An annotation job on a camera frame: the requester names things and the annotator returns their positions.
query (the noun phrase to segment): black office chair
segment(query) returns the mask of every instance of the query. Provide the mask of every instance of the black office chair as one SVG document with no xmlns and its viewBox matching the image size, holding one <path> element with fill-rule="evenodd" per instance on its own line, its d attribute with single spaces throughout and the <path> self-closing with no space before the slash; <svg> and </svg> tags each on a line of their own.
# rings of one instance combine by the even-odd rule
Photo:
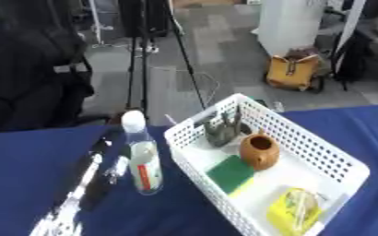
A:
<svg viewBox="0 0 378 236">
<path fill-rule="evenodd" d="M 83 100 L 94 93 L 90 85 L 93 70 L 84 55 L 87 44 L 75 31 L 67 0 L 0 0 L 0 28 L 41 52 L 50 68 L 69 67 L 69 72 L 51 72 L 64 84 L 63 97 L 55 117 L 45 127 L 109 121 L 105 114 L 79 117 Z M 80 65 L 86 69 L 77 69 Z"/>
</svg>

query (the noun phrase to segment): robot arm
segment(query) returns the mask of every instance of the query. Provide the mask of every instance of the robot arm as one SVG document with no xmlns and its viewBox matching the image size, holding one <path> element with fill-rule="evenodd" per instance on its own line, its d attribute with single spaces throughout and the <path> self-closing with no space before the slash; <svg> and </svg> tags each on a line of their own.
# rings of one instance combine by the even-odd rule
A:
<svg viewBox="0 0 378 236">
<path fill-rule="evenodd" d="M 111 185 L 126 171 L 130 150 L 122 153 L 114 167 L 100 174 L 103 155 L 120 135 L 120 130 L 106 132 L 92 147 L 91 151 L 77 163 L 75 176 L 67 185 L 65 193 L 57 198 L 51 211 L 42 218 L 30 236 L 80 236 L 81 222 L 78 212 L 82 208 L 92 209 L 108 192 Z"/>
</svg>

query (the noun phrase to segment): blue tablecloth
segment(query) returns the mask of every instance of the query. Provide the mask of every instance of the blue tablecloth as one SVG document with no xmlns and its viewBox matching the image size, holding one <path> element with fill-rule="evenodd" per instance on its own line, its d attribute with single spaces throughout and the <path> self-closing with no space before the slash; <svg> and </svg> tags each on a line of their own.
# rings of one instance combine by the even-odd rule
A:
<svg viewBox="0 0 378 236">
<path fill-rule="evenodd" d="M 378 235 L 378 106 L 285 116 L 371 169 L 370 178 L 322 235 Z M 105 128 L 0 134 L 0 236 L 29 234 L 52 203 L 59 183 Z M 159 141 L 163 190 L 140 195 L 126 176 L 93 214 L 83 214 L 86 235 L 239 235 L 171 161 L 162 137 L 165 129 L 150 129 Z"/>
</svg>

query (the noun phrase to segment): black backpack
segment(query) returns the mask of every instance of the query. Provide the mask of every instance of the black backpack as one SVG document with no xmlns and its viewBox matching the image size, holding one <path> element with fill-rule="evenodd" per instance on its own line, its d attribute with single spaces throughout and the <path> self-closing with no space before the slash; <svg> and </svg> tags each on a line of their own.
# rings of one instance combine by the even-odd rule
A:
<svg viewBox="0 0 378 236">
<path fill-rule="evenodd" d="M 43 52 L 0 28 L 0 131 L 70 124 L 91 94 L 85 80 L 55 73 Z"/>
<path fill-rule="evenodd" d="M 341 34 L 336 37 L 334 42 L 331 54 L 331 69 L 334 79 L 342 83 L 344 90 L 348 90 L 347 84 L 359 80 L 367 70 L 365 57 L 372 54 L 370 49 L 371 40 L 355 31 L 338 50 L 340 39 Z M 337 65 L 341 58 L 343 58 L 342 64 L 338 70 Z"/>
</svg>

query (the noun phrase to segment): brown clay pot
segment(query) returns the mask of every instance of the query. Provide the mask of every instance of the brown clay pot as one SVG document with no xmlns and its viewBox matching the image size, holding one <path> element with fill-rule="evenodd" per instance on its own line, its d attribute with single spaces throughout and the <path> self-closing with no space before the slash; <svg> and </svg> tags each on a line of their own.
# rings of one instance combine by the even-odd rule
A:
<svg viewBox="0 0 378 236">
<path fill-rule="evenodd" d="M 277 163 L 279 146 L 277 142 L 264 134 L 247 136 L 240 147 L 241 158 L 257 171 L 266 170 Z"/>
</svg>

